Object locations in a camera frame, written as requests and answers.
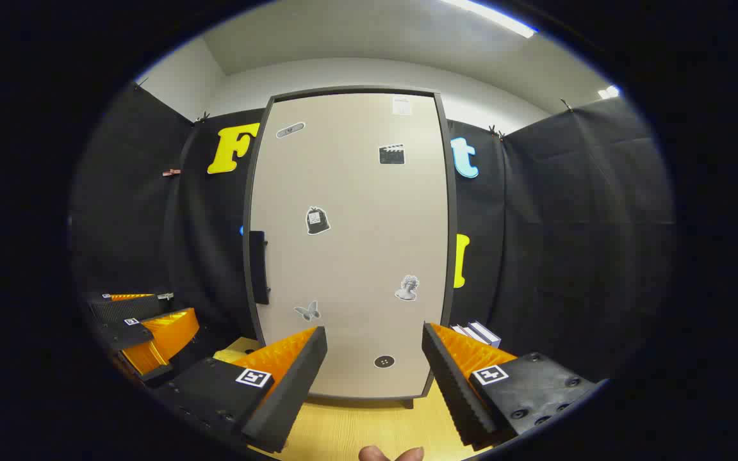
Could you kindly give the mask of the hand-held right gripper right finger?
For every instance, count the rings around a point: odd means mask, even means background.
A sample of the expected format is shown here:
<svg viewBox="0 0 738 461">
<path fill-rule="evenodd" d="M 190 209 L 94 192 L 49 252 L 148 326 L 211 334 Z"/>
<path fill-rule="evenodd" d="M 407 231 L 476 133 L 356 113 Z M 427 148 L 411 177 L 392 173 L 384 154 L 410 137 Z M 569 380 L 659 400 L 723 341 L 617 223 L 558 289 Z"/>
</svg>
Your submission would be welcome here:
<svg viewBox="0 0 738 461">
<path fill-rule="evenodd" d="M 602 389 L 545 354 L 515 356 L 433 322 L 422 350 L 462 443 L 475 449 L 533 437 Z"/>
</svg>

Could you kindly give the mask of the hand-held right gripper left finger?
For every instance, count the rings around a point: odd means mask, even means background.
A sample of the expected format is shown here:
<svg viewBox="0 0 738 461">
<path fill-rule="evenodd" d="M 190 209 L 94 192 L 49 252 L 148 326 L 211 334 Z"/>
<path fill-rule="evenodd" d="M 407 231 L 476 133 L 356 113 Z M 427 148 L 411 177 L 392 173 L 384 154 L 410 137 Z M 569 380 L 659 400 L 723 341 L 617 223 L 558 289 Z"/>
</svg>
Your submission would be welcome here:
<svg viewBox="0 0 738 461">
<path fill-rule="evenodd" d="M 211 440 L 278 453 L 326 353 L 325 327 L 308 328 L 234 362 L 202 359 L 154 396 Z"/>
</svg>

